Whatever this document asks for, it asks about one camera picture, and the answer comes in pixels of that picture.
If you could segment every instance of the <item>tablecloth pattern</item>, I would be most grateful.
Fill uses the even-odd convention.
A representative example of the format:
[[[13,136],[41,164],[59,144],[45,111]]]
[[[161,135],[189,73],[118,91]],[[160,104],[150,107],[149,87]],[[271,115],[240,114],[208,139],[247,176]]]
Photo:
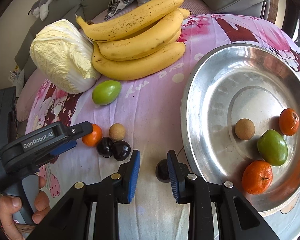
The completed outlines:
[[[96,123],[104,136],[108,136],[113,123],[125,126],[125,141],[140,150],[141,166],[133,202],[119,205],[122,240],[187,239],[189,205],[175,202],[170,184],[157,180],[155,167],[171,149],[179,153],[180,162],[187,163],[181,138],[180,103],[190,72],[206,53],[231,43],[257,45],[281,57],[300,79],[299,48],[278,27],[259,18],[192,15],[183,22],[179,42],[186,44],[180,60],[151,76],[121,82],[119,97],[107,106],[93,103],[93,88],[83,94],[68,95],[46,80],[30,113],[26,132],[58,120],[68,126],[84,121]],[[107,79],[102,76],[96,85]],[[43,190],[54,206],[74,183],[100,182],[116,172],[120,164],[113,158],[99,156],[95,148],[78,140],[76,148],[40,168],[39,175],[48,179]],[[297,239],[300,195],[290,207],[266,217],[266,221],[281,240]]]

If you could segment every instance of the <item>finger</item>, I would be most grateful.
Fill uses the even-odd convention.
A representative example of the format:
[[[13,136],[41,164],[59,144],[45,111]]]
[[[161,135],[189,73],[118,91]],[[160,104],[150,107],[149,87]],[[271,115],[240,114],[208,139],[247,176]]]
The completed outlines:
[[[45,208],[42,211],[36,211],[32,216],[33,222],[35,222],[36,224],[39,224],[41,222],[41,220],[48,214],[48,212],[50,210],[51,210],[51,208],[48,206],[47,208]]]
[[[12,214],[18,212],[21,206],[22,203],[18,197],[2,196],[0,198],[0,220],[6,235],[11,240],[24,239],[12,219]]]
[[[50,200],[45,192],[39,191],[39,194],[34,200],[34,206],[38,211],[42,211],[49,206]]]
[[[39,188],[43,188],[46,185],[44,177],[39,176]]]

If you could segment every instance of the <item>stainless steel plate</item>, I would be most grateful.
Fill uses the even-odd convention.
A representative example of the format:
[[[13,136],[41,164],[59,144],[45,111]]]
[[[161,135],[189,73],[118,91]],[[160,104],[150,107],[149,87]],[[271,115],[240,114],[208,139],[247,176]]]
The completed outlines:
[[[279,115],[288,107],[300,117],[300,81],[281,59],[248,44],[211,51],[192,71],[181,103],[182,138],[191,169],[208,182],[229,180],[242,190],[244,169],[261,159],[258,138],[268,129],[279,131]],[[255,124],[249,141],[234,133],[241,118]],[[300,191],[300,127],[284,139],[289,156],[284,165],[272,167],[271,186],[263,194],[245,195],[263,216],[287,205]]]

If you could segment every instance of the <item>metal bolt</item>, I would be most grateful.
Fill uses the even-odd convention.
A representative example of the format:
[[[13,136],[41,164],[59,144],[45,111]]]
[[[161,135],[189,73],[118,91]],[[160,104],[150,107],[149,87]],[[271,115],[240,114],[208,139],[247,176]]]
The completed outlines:
[[[195,180],[197,178],[197,175],[195,175],[193,173],[189,173],[187,177],[188,177],[188,179]]]
[[[74,187],[77,188],[77,189],[83,188],[84,184],[83,184],[83,182],[77,182],[76,184],[74,184]]]
[[[225,187],[232,188],[233,187],[233,183],[231,181],[226,181],[225,182]]]
[[[120,179],[121,175],[119,173],[114,173],[111,175],[111,179]]]

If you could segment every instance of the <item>plush bunny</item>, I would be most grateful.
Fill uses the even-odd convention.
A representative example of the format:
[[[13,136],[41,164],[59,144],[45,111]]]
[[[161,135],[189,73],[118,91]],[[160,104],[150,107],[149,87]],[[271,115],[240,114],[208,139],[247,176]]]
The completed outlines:
[[[43,21],[48,16],[48,6],[52,3],[52,1],[53,0],[38,0],[31,7],[30,11],[28,12],[28,15],[29,13],[31,13],[36,18],[40,17],[40,19]]]

